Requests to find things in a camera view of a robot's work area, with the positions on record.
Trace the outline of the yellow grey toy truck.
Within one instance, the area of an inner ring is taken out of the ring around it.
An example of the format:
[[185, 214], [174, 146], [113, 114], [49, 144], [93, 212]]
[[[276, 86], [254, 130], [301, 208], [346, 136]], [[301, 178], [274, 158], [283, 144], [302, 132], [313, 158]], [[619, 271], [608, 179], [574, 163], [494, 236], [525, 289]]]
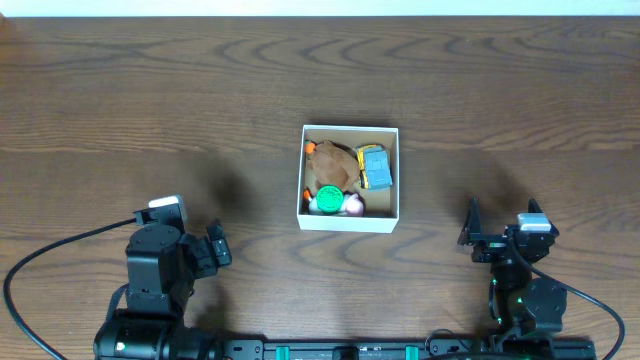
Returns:
[[393, 185], [389, 156], [381, 144], [363, 145], [356, 149], [360, 169], [360, 186], [370, 191]]

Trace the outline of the pink toy cup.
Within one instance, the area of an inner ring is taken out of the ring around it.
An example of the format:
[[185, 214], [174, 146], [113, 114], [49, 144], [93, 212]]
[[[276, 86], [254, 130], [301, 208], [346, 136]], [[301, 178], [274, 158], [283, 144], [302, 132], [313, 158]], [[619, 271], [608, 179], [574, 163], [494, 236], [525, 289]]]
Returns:
[[346, 216], [361, 217], [364, 213], [364, 203], [358, 194], [344, 194], [344, 201], [340, 210], [336, 213], [323, 213], [317, 207], [316, 197], [312, 198], [308, 205], [310, 215], [317, 216]]

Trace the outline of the green round lid toy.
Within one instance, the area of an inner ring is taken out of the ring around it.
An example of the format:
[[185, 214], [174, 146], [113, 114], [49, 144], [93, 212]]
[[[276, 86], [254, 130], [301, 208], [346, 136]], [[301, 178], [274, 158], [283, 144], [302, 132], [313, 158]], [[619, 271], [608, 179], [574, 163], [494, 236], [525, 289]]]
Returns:
[[323, 213], [336, 213], [342, 207], [344, 194], [339, 187], [326, 185], [318, 190], [315, 200]]

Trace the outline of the brown plush toy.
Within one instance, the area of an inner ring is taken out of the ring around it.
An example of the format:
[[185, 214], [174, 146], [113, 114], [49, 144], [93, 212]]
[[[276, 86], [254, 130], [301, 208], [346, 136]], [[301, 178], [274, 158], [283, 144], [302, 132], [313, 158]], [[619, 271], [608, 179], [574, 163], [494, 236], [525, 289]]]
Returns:
[[356, 158], [331, 141], [307, 141], [304, 154], [307, 157], [307, 168], [315, 178], [316, 190], [331, 185], [345, 192], [359, 180], [360, 167]]

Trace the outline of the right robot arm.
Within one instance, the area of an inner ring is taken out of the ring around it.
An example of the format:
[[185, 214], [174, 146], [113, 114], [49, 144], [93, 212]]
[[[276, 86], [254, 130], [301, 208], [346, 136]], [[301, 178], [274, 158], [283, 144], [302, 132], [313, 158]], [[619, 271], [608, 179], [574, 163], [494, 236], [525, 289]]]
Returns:
[[458, 243], [473, 248], [474, 262], [490, 265], [489, 311], [499, 324], [486, 340], [490, 350], [515, 352], [537, 341], [549, 346], [552, 336], [562, 330], [566, 291], [552, 280], [535, 278], [532, 270], [558, 236], [534, 199], [501, 234], [482, 230], [478, 201], [471, 200]]

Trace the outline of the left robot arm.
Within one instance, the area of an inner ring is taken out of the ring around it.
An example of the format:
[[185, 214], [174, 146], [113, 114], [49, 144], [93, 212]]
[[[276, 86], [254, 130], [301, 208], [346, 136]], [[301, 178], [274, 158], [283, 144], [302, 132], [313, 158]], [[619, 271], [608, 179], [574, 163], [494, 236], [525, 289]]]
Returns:
[[138, 210], [141, 228], [125, 249], [128, 283], [110, 300], [94, 339], [97, 359], [221, 359], [214, 335], [184, 325], [194, 283], [232, 263], [224, 230], [215, 220], [206, 234], [185, 232], [177, 204]]

